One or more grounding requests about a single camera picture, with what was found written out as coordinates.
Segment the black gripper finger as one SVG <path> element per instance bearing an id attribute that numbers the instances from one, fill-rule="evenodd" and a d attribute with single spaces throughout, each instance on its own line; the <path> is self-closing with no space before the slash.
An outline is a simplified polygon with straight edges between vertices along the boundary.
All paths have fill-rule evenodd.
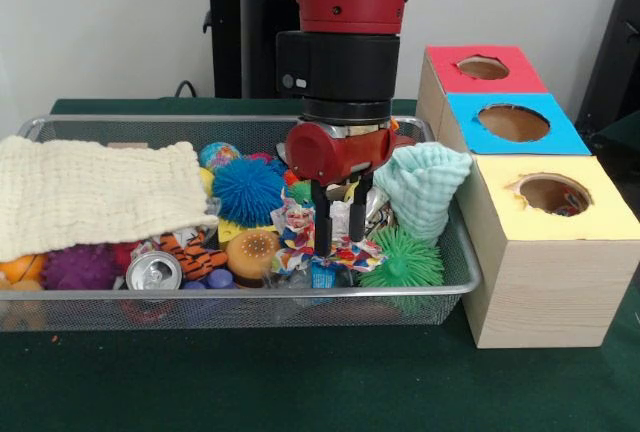
<path id="1" fill-rule="evenodd" d="M 311 182 L 311 196 L 315 206 L 315 243 L 317 256 L 328 256 L 332 242 L 332 219 L 330 201 L 326 195 L 327 188 L 317 181 Z"/>
<path id="2" fill-rule="evenodd" d="M 362 175 L 355 188 L 350 206 L 349 237 L 352 242 L 360 242 L 365 235 L 367 195 L 373 186 L 373 173 Z"/>

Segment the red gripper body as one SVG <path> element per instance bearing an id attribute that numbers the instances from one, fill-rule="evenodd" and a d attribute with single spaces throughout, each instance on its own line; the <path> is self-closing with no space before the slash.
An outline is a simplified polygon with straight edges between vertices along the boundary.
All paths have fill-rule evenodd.
<path id="1" fill-rule="evenodd" d="M 348 135 L 343 127 L 302 122 L 287 135 L 285 157 L 298 178 L 331 185 L 374 172 L 395 148 L 396 132 L 390 128 Z"/>

